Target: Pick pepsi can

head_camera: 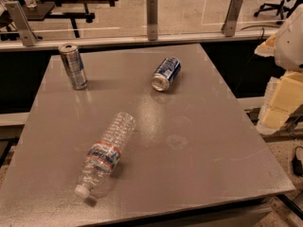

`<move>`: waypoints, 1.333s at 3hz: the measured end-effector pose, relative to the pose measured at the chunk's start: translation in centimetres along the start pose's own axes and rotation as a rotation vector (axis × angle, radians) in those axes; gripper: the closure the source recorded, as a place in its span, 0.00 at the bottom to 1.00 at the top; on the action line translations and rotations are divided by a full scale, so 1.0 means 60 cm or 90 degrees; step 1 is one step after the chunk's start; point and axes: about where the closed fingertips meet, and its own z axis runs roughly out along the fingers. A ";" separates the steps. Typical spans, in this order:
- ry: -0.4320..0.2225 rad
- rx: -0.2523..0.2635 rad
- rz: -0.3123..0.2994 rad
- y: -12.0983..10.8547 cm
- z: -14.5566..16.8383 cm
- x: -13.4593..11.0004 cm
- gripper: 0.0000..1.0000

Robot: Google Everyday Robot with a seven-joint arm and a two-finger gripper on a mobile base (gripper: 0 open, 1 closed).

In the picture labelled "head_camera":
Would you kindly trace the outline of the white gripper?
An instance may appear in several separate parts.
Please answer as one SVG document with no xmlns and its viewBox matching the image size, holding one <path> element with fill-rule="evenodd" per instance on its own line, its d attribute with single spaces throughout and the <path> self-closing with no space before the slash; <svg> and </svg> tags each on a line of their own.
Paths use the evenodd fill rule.
<svg viewBox="0 0 303 227">
<path fill-rule="evenodd" d="M 276 65 L 286 71 L 267 83 L 264 103 L 258 115 L 257 131 L 270 135 L 279 131 L 303 104 L 303 5 L 299 5 L 280 27 L 255 49 L 262 57 L 275 57 Z"/>
</svg>

